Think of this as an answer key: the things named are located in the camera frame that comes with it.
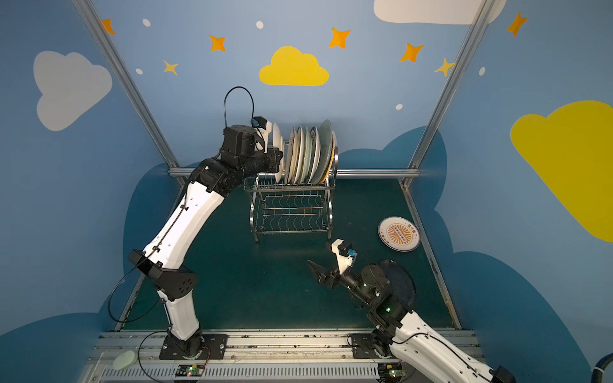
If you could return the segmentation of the orange sunburst plate front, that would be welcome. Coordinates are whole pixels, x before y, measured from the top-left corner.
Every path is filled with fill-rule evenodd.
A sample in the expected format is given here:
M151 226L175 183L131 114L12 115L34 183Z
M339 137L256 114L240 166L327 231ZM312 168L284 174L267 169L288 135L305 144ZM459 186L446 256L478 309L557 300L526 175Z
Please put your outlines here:
M279 172L276 172L275 174L276 183L279 183L284 175L285 164L284 164L284 139L281 135L280 128L277 123L273 124L272 133L273 133L273 139L272 139L273 147L277 148L281 155L281 159L279 161Z

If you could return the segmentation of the cream floral plate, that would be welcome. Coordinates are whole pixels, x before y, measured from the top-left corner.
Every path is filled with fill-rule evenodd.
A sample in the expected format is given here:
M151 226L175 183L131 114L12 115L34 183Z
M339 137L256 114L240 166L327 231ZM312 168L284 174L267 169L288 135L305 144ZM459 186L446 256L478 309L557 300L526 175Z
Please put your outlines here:
M295 129L292 129L290 138L288 139L288 142L287 142L286 150L284 152L284 156L285 156L284 183L285 184L290 183L291 159L293 155L294 140L295 140Z

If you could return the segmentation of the white plate grey emblem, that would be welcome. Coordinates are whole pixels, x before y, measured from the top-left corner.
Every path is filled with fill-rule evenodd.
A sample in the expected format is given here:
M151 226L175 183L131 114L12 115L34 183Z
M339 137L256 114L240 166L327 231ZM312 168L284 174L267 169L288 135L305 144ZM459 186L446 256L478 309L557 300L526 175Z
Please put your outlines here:
M298 147L297 149L294 150L295 171L294 171L293 184L300 183L300 177L301 177L302 168L303 168L303 156L304 156L304 150L305 150L305 145L306 145L305 136L306 136L305 129L303 127L299 127L296 133L296 138L295 138L295 143L298 145Z

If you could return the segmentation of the light green flower plate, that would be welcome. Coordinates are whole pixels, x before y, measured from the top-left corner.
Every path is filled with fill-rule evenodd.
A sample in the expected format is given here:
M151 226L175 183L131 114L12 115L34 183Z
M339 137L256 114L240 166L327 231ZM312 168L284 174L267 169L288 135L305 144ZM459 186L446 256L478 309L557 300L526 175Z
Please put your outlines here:
M303 142L305 143L305 151L303 154L303 169L301 174L301 183L306 184L311 175L311 157L313 152L313 140L311 137L311 130L309 128L303 129L305 137Z

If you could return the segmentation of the white plate dark lettered rim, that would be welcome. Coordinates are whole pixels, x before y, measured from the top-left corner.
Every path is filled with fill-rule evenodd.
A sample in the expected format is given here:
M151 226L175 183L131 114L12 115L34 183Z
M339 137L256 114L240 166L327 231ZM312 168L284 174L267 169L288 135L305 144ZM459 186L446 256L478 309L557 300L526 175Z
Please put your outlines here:
M319 167L319 159L321 153L321 144L319 140L319 131L317 127L311 128L311 139L312 139L312 157L311 157L311 170L309 173L308 183L312 183L314 181L314 175Z

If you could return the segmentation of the plain pale green plate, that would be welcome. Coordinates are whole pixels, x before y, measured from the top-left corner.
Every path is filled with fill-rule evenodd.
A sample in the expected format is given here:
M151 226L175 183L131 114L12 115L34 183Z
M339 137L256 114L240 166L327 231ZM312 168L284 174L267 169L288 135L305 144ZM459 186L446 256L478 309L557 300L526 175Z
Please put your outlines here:
M330 162L330 156L332 153L332 123L329 120L325 120L319 127L319 140L321 144L319 165L314 176L314 182L319 184L324 178L325 171L328 168Z

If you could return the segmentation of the dark navy plate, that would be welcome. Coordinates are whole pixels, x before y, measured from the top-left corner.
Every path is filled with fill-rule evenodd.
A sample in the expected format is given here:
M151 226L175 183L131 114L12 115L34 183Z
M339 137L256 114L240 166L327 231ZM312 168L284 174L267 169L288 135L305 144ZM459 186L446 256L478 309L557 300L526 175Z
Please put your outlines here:
M416 302L417 291L415 283L408 271L392 259L385 261L386 277L390 281L393 295L408 311L411 311Z

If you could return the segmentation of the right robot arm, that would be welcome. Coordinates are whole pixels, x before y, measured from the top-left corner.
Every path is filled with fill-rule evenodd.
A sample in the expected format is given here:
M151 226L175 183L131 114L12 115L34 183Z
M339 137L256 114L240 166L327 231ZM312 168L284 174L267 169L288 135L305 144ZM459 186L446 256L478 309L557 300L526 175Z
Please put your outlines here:
M338 284L368 308L375 325L373 342L381 355L407 362L433 382L514 382L503 366L496 369L469 356L427 325L414 306L417 290L408 271L392 259L370 263L358 275L352 273L357 252L351 243L337 239L330 246L337 266L328 271L309 260L320 286Z

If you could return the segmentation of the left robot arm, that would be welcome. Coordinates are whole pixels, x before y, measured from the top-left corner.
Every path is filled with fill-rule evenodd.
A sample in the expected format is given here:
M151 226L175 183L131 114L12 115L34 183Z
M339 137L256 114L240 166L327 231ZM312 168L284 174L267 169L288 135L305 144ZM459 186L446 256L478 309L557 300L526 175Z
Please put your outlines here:
M162 359L204 357L204 335L193 303L198 276L184 265L185 255L234 188L248 177L279 172L283 149L268 143L276 127L261 117L249 126L226 127L219 153L191 172L179 205L161 231L144 250L129 255L129 261L154 282L169 321Z

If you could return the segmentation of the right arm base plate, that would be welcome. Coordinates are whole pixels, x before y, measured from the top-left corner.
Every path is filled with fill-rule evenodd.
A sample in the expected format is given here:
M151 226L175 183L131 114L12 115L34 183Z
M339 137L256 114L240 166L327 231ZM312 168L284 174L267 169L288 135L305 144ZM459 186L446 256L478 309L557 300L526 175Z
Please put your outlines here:
M391 357L389 346L375 334L350 334L348 344L354 359L385 359Z

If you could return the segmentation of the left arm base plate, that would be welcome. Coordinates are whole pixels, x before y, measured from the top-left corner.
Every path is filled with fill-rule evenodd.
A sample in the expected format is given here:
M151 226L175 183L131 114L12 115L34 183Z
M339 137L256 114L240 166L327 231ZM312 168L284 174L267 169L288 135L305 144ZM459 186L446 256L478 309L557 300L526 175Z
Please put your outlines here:
M159 359L161 360L221 360L228 342L226 334L202 334L196 332L187 340L173 334L164 339Z

